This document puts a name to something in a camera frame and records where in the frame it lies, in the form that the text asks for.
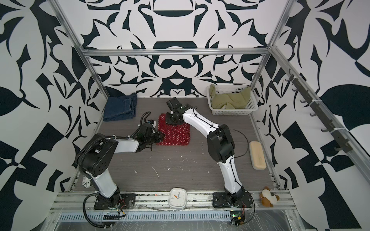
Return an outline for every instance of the olive green towel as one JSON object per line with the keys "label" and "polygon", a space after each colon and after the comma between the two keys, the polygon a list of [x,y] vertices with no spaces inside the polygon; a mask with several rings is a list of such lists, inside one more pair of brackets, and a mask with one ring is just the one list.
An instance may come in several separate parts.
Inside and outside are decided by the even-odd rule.
{"label": "olive green towel", "polygon": [[213,109],[245,109],[250,99],[250,87],[239,93],[216,94],[216,88],[211,84],[209,88],[211,106]]}

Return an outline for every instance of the folded red fabric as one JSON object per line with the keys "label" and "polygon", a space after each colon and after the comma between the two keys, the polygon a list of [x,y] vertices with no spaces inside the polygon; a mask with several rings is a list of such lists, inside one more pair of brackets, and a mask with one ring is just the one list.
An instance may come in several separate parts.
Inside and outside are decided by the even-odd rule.
{"label": "folded red fabric", "polygon": [[166,124],[166,114],[161,114],[158,118],[158,130],[165,134],[162,142],[157,145],[188,145],[190,141],[190,125],[183,123],[182,125]]}

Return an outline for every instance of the stuffed animal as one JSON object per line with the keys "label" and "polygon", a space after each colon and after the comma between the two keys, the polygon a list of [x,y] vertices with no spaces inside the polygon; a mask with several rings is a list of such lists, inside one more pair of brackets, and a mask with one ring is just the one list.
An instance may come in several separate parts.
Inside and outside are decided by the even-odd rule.
{"label": "stuffed animal", "polygon": [[280,197],[276,194],[273,194],[270,189],[266,186],[262,193],[259,195],[261,198],[262,205],[265,207],[274,207],[274,204],[280,200]]}

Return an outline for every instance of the clock face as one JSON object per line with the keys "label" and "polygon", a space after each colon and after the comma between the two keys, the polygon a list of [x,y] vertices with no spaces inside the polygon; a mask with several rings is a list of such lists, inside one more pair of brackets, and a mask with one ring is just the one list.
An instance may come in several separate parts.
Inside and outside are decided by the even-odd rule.
{"label": "clock face", "polygon": [[175,209],[184,209],[186,206],[187,194],[182,188],[173,188],[169,194],[169,206]]}

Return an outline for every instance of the black and white pattern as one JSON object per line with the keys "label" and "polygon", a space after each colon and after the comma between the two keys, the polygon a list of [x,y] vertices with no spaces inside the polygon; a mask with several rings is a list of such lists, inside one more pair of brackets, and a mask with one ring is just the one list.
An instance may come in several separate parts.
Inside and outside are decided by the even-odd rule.
{"label": "black and white pattern", "polygon": [[1,1],[0,59],[0,227],[30,230],[68,186],[106,99],[45,0]]}
{"label": "black and white pattern", "polygon": [[299,0],[277,42],[369,153],[370,1]]}
{"label": "black and white pattern", "polygon": [[91,57],[110,96],[202,97],[214,84],[249,85],[262,55]]}
{"label": "black and white pattern", "polygon": [[266,47],[287,0],[61,0],[89,49]]}
{"label": "black and white pattern", "polygon": [[[369,152],[368,1],[298,0],[277,46]],[[317,230],[367,229],[370,185],[270,58],[254,112],[282,186]]]}

